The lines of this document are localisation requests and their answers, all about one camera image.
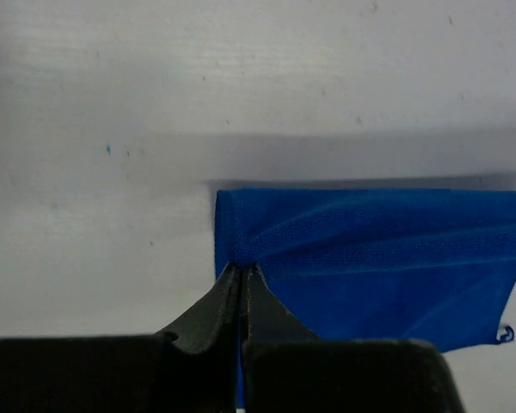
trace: folded blue towel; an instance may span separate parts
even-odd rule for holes
[[[259,262],[319,336],[495,344],[516,281],[516,192],[218,191],[215,250],[217,274]]]

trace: fabric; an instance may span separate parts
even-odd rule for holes
[[[496,344],[516,281],[516,192],[218,191],[216,272],[259,262],[319,336]]]

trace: white table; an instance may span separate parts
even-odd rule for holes
[[[516,188],[516,0],[0,0],[0,336],[167,324],[245,182]],[[516,413],[516,343],[449,357]]]

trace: towel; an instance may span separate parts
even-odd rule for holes
[[[215,262],[261,265],[327,339],[421,338],[445,352],[498,336],[516,282],[516,192],[218,191]]]

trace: blue cloth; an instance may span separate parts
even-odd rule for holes
[[[215,250],[217,274],[259,262],[319,336],[495,344],[516,281],[516,192],[218,191]]]

